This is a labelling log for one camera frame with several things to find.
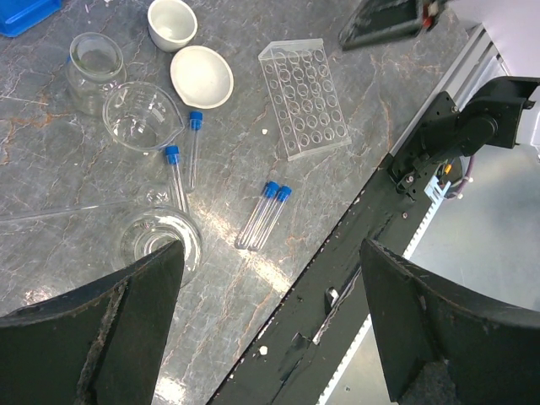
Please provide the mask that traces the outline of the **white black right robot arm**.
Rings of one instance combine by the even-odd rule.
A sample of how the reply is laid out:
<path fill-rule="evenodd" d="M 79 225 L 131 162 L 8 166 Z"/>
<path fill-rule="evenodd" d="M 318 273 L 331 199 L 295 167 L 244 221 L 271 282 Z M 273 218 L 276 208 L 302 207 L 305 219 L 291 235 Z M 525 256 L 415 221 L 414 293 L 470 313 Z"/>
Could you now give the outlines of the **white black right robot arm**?
<path fill-rule="evenodd" d="M 445 10 L 444 1 L 363 1 L 338 41 L 348 51 L 413 38 L 431 31 Z M 438 99 L 449 110 L 425 113 L 388 169 L 399 194 L 410 193 L 430 165 L 471 157 L 484 145 L 513 149 L 519 136 L 538 132 L 538 78 L 493 78 L 462 110 L 446 92 Z"/>

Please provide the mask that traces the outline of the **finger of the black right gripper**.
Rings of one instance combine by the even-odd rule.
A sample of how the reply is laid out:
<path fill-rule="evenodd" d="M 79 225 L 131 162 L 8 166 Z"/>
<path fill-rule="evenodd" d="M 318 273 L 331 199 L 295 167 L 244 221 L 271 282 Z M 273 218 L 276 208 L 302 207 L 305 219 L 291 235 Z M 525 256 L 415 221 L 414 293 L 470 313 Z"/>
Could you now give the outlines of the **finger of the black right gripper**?
<path fill-rule="evenodd" d="M 338 42 L 348 51 L 410 39 L 421 29 L 421 1 L 361 1 L 338 34 Z"/>

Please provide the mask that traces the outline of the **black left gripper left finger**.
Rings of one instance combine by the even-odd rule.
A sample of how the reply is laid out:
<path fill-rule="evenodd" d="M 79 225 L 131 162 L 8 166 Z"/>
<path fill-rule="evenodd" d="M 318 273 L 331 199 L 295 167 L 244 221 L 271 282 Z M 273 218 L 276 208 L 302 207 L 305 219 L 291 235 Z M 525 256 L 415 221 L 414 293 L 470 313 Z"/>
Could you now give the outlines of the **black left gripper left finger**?
<path fill-rule="evenodd" d="M 1 318 L 3 404 L 149 404 L 184 270 L 175 241 Z"/>

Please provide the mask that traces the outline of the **blue capped test tube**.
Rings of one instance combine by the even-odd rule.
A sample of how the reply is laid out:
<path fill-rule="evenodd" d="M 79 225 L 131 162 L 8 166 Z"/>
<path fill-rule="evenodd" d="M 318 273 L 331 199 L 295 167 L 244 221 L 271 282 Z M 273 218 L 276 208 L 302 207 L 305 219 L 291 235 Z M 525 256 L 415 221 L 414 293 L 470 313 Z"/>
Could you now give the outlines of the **blue capped test tube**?
<path fill-rule="evenodd" d="M 249 251 L 260 251 L 264 247 L 291 194 L 292 189 L 289 186 L 281 186 L 277 190 L 275 197 L 270 202 L 269 209 L 262 217 L 262 224 L 248 245 Z"/>
<path fill-rule="evenodd" d="M 238 249 L 244 250 L 249 246 L 251 237 L 256 233 L 278 189 L 279 184 L 277 182 L 269 181 L 266 183 L 250 218 L 237 237 L 235 246 Z"/>
<path fill-rule="evenodd" d="M 197 186 L 197 164 L 199 159 L 199 139 L 202 134 L 203 114 L 201 111 L 190 112 L 190 126 L 188 133 L 188 148 L 186 157 L 186 180 L 189 192 Z"/>
<path fill-rule="evenodd" d="M 189 204 L 181 179 L 181 156 L 176 145 L 165 148 L 165 161 L 169 169 L 171 201 L 183 213 L 189 213 Z"/>

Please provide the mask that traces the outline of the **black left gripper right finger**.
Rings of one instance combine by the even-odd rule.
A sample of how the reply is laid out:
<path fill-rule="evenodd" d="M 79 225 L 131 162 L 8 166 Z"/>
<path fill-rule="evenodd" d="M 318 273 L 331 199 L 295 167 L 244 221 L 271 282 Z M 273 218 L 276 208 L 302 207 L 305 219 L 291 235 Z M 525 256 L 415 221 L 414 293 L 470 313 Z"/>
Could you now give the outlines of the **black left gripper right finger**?
<path fill-rule="evenodd" d="M 368 292 L 368 245 L 360 250 Z M 420 354 L 424 367 L 399 404 L 537 404 L 539 314 L 468 289 L 389 251 L 412 276 L 422 318 L 421 332 L 433 350 Z M 389 332 L 375 334 L 379 356 Z"/>

